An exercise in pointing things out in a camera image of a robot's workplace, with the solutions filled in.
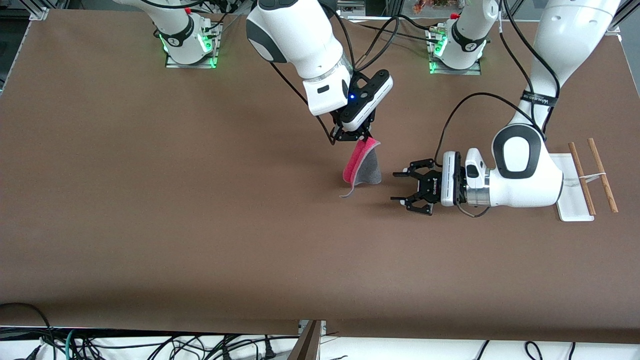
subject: gray fabric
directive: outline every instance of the gray fabric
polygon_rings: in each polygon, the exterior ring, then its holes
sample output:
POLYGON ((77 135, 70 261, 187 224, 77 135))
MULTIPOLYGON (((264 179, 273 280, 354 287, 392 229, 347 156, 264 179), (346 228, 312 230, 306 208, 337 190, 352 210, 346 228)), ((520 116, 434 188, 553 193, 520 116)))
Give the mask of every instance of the gray fabric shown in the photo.
POLYGON ((382 173, 378 165, 378 155, 376 155, 376 148, 373 147, 356 169, 356 177, 353 180, 353 184, 351 184, 351 191, 347 195, 340 195, 340 197, 344 199, 351 196, 355 186, 358 184, 380 184, 381 182, 382 173))

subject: wooden stick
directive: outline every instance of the wooden stick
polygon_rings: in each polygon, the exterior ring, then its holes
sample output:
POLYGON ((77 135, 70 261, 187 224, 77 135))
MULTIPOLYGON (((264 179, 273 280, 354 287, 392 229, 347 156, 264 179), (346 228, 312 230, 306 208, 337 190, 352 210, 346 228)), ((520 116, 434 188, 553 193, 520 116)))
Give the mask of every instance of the wooden stick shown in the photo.
POLYGON ((583 178, 584 171, 582 171, 582 165, 580 164, 580 159, 578 158, 578 152, 575 150, 575 144, 573 142, 569 143, 569 151, 571 151, 571 157, 573 158, 575 169, 578 172, 580 186, 582 187, 582 192, 584 193, 584 200, 587 202, 589 215, 593 216, 596 214, 596 209, 593 206, 593 199, 591 199, 591 193, 589 192, 589 187, 587 186, 587 179, 583 178))
MULTIPOLYGON (((598 148, 596 148, 595 141, 593 141, 593 138, 589 138, 589 140, 587 141, 589 142, 589 148, 591 148, 593 159, 596 161, 596 165, 598 165, 598 172, 605 172, 604 166, 602 165, 602 160, 600 159, 600 154, 598 153, 598 148)), ((616 205, 615 199, 613 199, 613 193, 611 192, 611 186, 609 186, 609 179, 607 178, 607 174, 600 175, 600 180, 602 180, 602 187, 604 188, 604 193, 607 196, 607 201, 609 201, 609 209, 611 209, 612 213, 617 213, 618 206, 616 205)))

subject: wooden handle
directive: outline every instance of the wooden handle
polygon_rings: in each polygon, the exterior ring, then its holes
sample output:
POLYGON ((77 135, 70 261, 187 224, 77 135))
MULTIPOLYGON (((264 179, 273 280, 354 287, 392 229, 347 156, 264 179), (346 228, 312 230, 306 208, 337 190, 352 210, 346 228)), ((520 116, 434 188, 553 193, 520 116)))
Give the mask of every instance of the wooden handle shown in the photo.
POLYGON ((587 202, 589 215, 593 216, 596 214, 596 209, 593 207, 593 200, 591 199, 591 193, 589 192, 589 187, 587 186, 587 180, 582 178, 582 176, 584 176, 584 171, 582 171, 582 165, 580 164, 580 159, 578 158, 578 152, 575 150, 575 144, 573 142, 569 143, 569 151, 571 151, 571 157, 573 158, 573 162, 575 163, 575 169, 578 172, 580 186, 582 187, 582 192, 584 193, 584 200, 587 202))
MULTIPOLYGON (((602 165, 602 160, 600 159, 600 154, 598 153, 598 148, 596 148, 595 141, 593 141, 593 138, 589 138, 589 140, 587 141, 589 142, 589 148, 591 148, 593 159, 596 161, 596 165, 598 165, 598 172, 605 172, 604 166, 602 165)), ((609 179, 607 178, 607 174, 600 175, 600 180, 602 180, 602 187, 604 188, 604 193, 607 196, 607 201, 609 201, 609 209, 611 209, 612 213, 617 213, 618 206, 616 205, 615 199, 613 199, 613 193, 611 192, 611 186, 609 186, 609 179)))

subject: white floor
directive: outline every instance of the white floor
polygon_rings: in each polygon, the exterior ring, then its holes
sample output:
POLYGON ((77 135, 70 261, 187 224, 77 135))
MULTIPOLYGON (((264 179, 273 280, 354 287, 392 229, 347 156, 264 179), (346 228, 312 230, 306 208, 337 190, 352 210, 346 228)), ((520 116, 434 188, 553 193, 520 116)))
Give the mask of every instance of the white floor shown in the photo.
MULTIPOLYGON (((263 338, 263 336, 245 336, 242 338, 263 338)), ((167 337, 153 338, 111 338, 99 339, 96 345, 124 346, 147 343, 162 343, 167 337)), ((221 336, 201 338, 206 347, 212 347, 221 336)), ((0 360, 24 359, 38 346, 38 340, 0 341, 0 360)), ((322 339, 320 360, 332 360, 345 357, 345 360, 473 360, 483 341, 478 340, 416 340, 416 339, 375 339, 375 338, 334 338, 322 339)), ((295 340, 273 340, 276 353, 293 348, 295 340)), ((264 344, 259 344, 260 358, 264 355, 264 344)), ((544 360, 566 360, 570 349, 569 343, 539 342, 544 360)), ((107 360, 145 360, 156 347, 132 348, 125 350, 102 349, 101 354, 107 360)), ((167 360, 172 347, 167 346, 156 357, 167 360)), ((233 360, 255 359, 255 347, 248 345, 231 352, 233 360)), ((51 347, 44 346, 37 357, 38 360, 52 359, 51 347)), ((58 359, 65 355, 58 351, 58 359)), ((179 352, 176 360, 197 360, 197 356, 189 352, 179 352)), ((491 341, 482 360, 528 360, 522 341, 491 341)), ((574 360, 640 360, 640 345, 592 344, 578 343, 573 354, 574 360)))

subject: black velcro strap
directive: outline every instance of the black velcro strap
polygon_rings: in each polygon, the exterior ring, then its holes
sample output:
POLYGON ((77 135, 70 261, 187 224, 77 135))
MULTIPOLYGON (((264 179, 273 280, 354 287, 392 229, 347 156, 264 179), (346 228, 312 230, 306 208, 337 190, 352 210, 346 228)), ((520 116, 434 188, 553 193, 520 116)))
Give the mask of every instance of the black velcro strap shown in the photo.
POLYGON ((531 102, 532 104, 535 104, 535 105, 550 106, 552 108, 558 102, 558 98, 557 97, 551 97, 551 96, 542 95, 542 94, 535 94, 535 93, 532 93, 532 92, 527 91, 527 90, 524 90, 522 92, 522 97, 520 98, 520 100, 529 101, 529 102, 531 102))
POLYGON ((451 26, 451 35, 453 36, 453 39, 458 44, 460 44, 460 47, 462 48, 462 51, 464 51, 465 53, 474 52, 480 45, 482 45, 482 43, 486 39, 486 37, 483 37, 482 39, 471 40, 469 38, 464 37, 458 31, 458 21, 454 22, 453 26, 451 26))
POLYGON ((162 36, 162 38, 164 39, 164 41, 172 47, 180 47, 182 46, 182 43, 191 36, 191 34, 193 33, 193 29, 194 29, 194 23, 193 23, 193 18, 190 16, 187 16, 189 18, 189 24, 187 24, 187 27, 184 28, 184 30, 182 30, 181 32, 177 33, 177 34, 165 34, 162 31, 160 31, 160 35, 162 36))

